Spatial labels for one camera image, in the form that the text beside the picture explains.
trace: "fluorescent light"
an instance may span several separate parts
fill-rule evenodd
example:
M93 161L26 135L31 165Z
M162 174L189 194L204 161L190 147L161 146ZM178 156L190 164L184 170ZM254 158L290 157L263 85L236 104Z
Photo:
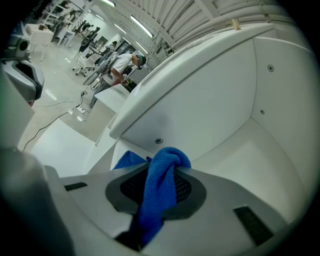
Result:
M98 18L100 18L101 20L105 20L104 18L100 17L98 14L96 14L95 16L97 16Z
M138 41L135 41L135 42L142 48L142 50L144 50L144 51L146 52L146 54L149 54L149 53L146 51L146 49L143 48L140 43L138 43Z
M147 34L148 34L148 36L149 37L153 37L154 35L153 34L151 34L151 32L148 30L148 29L146 29L146 27L144 26L144 25L142 25L141 23L140 23L140 21L139 20L137 20L135 17L133 17L132 15L131 15L131 19L135 22L135 23L137 23L138 25L139 25L139 27L140 28L142 28Z
M102 2L105 2L106 4L108 4L108 5L112 6L112 7L116 6L114 2L111 2L109 0L102 0Z
M124 40L126 40L126 42L129 44L129 45L131 45L131 43L127 40L127 39L125 39L124 37L122 37Z
M120 29L123 33L127 33L126 31L124 31L121 27L119 27L117 24L114 24L118 29Z

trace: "black mesh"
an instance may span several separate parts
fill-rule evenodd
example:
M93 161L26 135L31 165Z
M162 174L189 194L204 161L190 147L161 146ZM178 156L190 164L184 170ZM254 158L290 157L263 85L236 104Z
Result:
M145 183L148 175L148 169L144 169L135 176L127 179L120 185L121 192L139 206L144 199ZM174 185L176 193L176 202L180 203L190 195L192 186L181 176L174 174Z

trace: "screw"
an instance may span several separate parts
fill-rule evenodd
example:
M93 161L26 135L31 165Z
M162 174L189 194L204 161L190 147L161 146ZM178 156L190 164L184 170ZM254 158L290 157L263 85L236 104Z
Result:
M273 71L275 71L275 68L274 68L274 66L272 66L272 65L268 65L268 70L269 70L270 72L273 72Z
M155 140L155 143L156 143L156 144L161 144L162 142L164 142L164 140L163 140L162 138L157 138L157 139Z

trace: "blue towel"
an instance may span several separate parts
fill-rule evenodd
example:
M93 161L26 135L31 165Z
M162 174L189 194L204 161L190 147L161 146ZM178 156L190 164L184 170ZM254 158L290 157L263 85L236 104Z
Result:
M115 169L145 163L146 161L131 151L119 160ZM191 168L188 157L174 147L162 148L151 160L144 185L143 201L135 223L131 226L144 247L162 227L162 212L177 204L174 181L175 166Z

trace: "white machine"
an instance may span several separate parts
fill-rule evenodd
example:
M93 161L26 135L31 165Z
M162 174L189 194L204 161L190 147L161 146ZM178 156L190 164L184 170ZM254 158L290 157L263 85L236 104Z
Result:
M25 219L48 220L53 231L38 239L49 248L63 240L64 252L74 255L267 254L319 185L319 85L316 57L295 27L219 30L180 49L137 85L106 127L98 147L109 145L87 173L66 177L76 156L70 150L62 161L40 138L33 156L8 148L1 154L10 167L3 184L21 176L37 185L17 179L15 189L1 186L1 193L17 212L28 212L28 203L50 209ZM192 169L175 170L189 190L163 213L153 240L135 248L120 239L139 207L124 184L138 181L148 164L110 169L126 150L145 158L163 147L189 157ZM43 196L32 197L36 192ZM25 207L17 205L21 198Z

